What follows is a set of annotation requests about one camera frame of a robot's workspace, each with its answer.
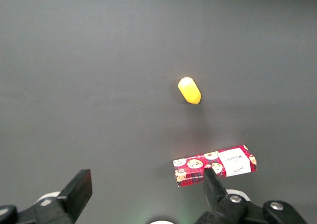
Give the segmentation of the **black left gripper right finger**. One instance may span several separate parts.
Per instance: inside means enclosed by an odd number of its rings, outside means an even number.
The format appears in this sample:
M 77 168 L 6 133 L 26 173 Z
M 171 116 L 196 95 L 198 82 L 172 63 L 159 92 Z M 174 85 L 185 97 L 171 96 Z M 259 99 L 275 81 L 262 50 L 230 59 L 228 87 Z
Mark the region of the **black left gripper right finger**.
M 247 213 L 247 201 L 239 194 L 229 194 L 212 168 L 204 169 L 204 197 L 209 210 L 196 224 L 242 224 Z

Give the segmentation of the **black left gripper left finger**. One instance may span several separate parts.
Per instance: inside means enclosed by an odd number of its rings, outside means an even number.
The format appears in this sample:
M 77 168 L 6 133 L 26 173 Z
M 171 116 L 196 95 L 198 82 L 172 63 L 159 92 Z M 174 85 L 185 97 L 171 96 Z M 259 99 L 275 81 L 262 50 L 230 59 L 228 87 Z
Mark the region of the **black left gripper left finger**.
M 73 224 L 92 196 L 90 169 L 80 170 L 60 191 L 42 196 L 34 205 L 37 224 Z

